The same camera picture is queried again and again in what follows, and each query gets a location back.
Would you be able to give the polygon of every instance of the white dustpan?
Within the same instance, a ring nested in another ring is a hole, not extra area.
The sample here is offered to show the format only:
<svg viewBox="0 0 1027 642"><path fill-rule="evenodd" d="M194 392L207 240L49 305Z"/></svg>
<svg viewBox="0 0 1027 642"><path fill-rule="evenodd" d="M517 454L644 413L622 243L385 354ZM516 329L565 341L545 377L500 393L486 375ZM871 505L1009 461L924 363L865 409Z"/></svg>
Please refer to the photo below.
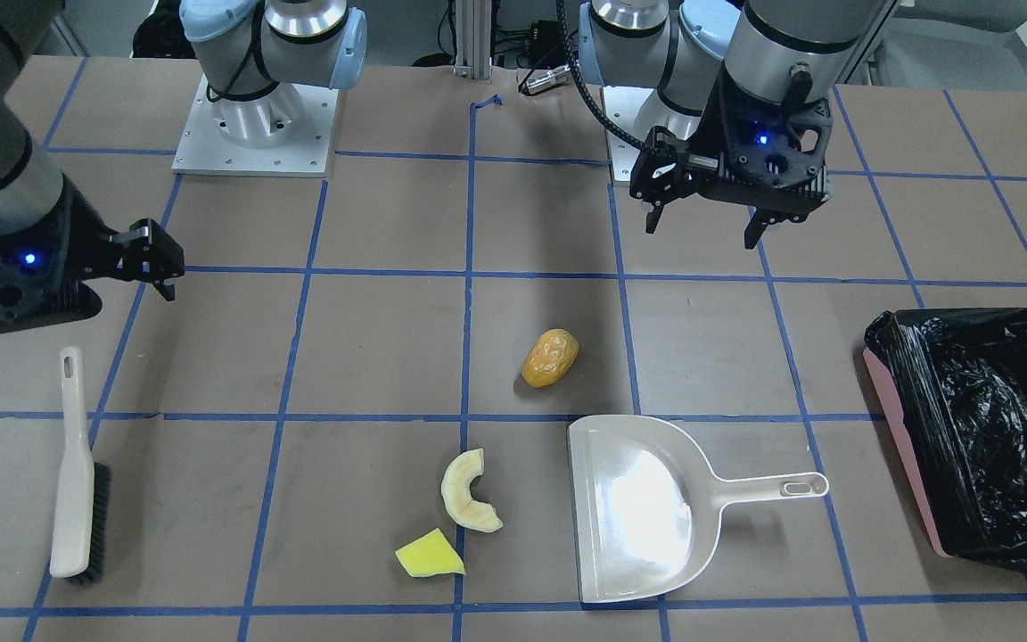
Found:
<svg viewBox="0 0 1027 642"><path fill-rule="evenodd" d="M726 506L830 488L820 473L721 479L684 430L639 415L577 419L570 464L582 602L679 589L713 560Z"/></svg>

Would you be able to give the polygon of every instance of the white mounting plate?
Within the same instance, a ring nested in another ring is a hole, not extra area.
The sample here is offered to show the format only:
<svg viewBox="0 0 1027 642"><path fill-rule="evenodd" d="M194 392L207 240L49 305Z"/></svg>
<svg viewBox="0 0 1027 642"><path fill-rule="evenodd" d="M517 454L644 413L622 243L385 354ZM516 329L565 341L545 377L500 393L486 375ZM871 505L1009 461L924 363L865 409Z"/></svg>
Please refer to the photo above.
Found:
<svg viewBox="0 0 1027 642"><path fill-rule="evenodd" d="M606 117L619 125L620 129L644 141L648 133L634 131L632 123L637 120L640 106L644 105L648 97L652 96L652 91L655 89L648 89L644 86L605 86L600 92L600 97L605 103ZM605 139L608 142L608 158L612 161L612 180L627 186L629 173L632 172L633 164L637 162L640 151L608 131L605 133Z"/></svg>
<svg viewBox="0 0 1027 642"><path fill-rule="evenodd" d="M254 149L236 145L220 133L213 106L204 99L205 84L204 77L200 77L173 159L176 174L327 178L335 139L338 89L295 85L310 122L296 139L275 147Z"/></svg>

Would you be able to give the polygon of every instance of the brush bristles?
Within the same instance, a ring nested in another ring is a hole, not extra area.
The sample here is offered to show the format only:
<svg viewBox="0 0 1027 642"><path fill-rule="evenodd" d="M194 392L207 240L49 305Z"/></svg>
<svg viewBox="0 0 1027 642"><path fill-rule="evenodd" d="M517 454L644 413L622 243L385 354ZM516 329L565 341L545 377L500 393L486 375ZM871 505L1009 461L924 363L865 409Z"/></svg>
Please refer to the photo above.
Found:
<svg viewBox="0 0 1027 642"><path fill-rule="evenodd" d="M113 473L105 463L93 463L93 525L89 537L89 565L85 570L66 578L70 584L88 586L102 580L105 560L105 516L110 507L110 484Z"/></svg>

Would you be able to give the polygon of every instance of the yellow potato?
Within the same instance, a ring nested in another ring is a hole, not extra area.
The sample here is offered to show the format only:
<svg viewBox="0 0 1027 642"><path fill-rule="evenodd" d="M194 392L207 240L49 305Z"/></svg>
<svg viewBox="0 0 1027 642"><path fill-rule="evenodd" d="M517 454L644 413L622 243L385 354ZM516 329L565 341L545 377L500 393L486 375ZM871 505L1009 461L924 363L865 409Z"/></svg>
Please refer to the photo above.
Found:
<svg viewBox="0 0 1027 642"><path fill-rule="evenodd" d="M564 377L576 357L578 340L565 330L555 328L537 338L522 365L522 378L535 388L545 387Z"/></svg>

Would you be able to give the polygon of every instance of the brush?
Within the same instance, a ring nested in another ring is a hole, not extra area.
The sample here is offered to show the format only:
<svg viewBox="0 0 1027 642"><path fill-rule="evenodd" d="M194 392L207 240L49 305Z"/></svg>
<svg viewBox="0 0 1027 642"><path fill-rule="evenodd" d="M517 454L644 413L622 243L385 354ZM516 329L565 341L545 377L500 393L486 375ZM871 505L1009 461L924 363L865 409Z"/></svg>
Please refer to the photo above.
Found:
<svg viewBox="0 0 1027 642"><path fill-rule="evenodd" d="M93 584L102 579L112 474L90 455L82 353L75 346L62 349L62 414L65 447L53 503L50 574L70 584Z"/></svg>

